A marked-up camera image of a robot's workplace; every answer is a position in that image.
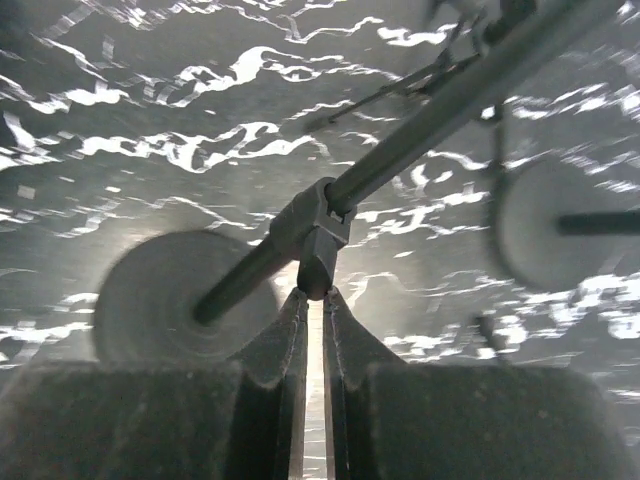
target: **black marble table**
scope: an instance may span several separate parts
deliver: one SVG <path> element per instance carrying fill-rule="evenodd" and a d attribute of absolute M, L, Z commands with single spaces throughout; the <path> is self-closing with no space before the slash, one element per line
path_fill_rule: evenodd
<path fill-rule="evenodd" d="M 187 228 L 255 245 L 295 193 L 392 131 L 415 104 L 385 99 L 314 135 L 302 125 L 433 59 L 454 16 L 425 27 L 426 3 L 3 0 L 2 378 L 32 358 L 93 358 L 100 281 L 133 245 Z M 639 88 L 629 2 L 512 93 L 509 169 L 553 155 L 637 207 Z M 638 241 L 575 290 L 517 284 L 488 241 L 492 156 L 490 133 L 470 124 L 371 196 L 336 283 L 410 361 L 486 361 L 466 326 L 494 315 L 515 363 L 574 368 L 606 389 L 640 459 Z M 286 292 L 294 279 L 292 266 L 274 281 Z M 307 472 L 322 478 L 314 401 Z"/>

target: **marble surface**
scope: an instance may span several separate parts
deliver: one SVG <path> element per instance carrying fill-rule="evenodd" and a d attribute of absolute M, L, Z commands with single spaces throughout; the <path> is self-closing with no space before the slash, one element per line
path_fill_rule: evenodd
<path fill-rule="evenodd" d="M 426 26 L 427 3 L 4 0 L 2 378 L 32 358 L 93 358 L 100 281 L 133 245 L 202 227 L 256 244 L 295 193 L 392 131 L 415 105 L 389 98 L 327 131 L 302 126 L 433 59 L 454 16 Z M 553 155 L 637 207 L 639 48 L 628 2 L 515 90 L 509 169 Z M 470 124 L 372 195 L 336 283 L 410 361 L 487 359 L 466 325 L 494 315 L 514 362 L 574 368 L 606 389 L 640 459 L 638 241 L 575 290 L 517 284 L 487 240 L 492 154 Z M 287 292 L 294 279 L 291 266 L 274 281 Z M 311 363 L 307 475 L 322 478 Z"/>

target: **stand base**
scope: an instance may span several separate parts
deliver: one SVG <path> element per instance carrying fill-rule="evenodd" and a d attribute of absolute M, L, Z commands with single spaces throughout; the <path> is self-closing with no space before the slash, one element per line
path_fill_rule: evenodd
<path fill-rule="evenodd" d="M 615 198 L 577 167 L 549 158 L 525 167 L 496 199 L 499 254 L 514 278 L 542 291 L 576 288 L 598 275 L 614 236 L 563 236 L 562 215 L 616 211 Z"/>
<path fill-rule="evenodd" d="M 206 231 L 170 233 L 138 245 L 108 274 L 93 340 L 105 361 L 206 361 L 237 353 L 278 313 L 268 282 L 209 326 L 193 319 L 205 293 L 249 251 Z"/>

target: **black pole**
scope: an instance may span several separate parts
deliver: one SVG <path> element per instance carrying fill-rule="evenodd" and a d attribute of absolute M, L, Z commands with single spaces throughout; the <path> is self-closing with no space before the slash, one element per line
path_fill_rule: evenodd
<path fill-rule="evenodd" d="M 504 98 L 574 41 L 611 17 L 624 0 L 555 0 L 516 28 L 487 57 L 445 85 L 427 105 L 346 170 L 326 190 L 329 207 L 345 215 L 429 149 Z M 245 298 L 292 258 L 267 236 L 200 301 L 208 324 Z"/>
<path fill-rule="evenodd" d="M 640 210 L 563 215 L 561 235 L 640 235 Z"/>

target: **black clamp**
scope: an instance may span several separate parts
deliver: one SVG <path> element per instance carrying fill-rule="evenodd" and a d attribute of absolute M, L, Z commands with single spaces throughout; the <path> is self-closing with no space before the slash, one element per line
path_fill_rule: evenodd
<path fill-rule="evenodd" d="M 325 194 L 335 178 L 318 180 L 299 193 L 271 221 L 269 236 L 275 248 L 300 261 L 298 288 L 310 300 L 322 300 L 333 286 L 338 251 L 349 243 L 354 208 L 339 216 Z"/>

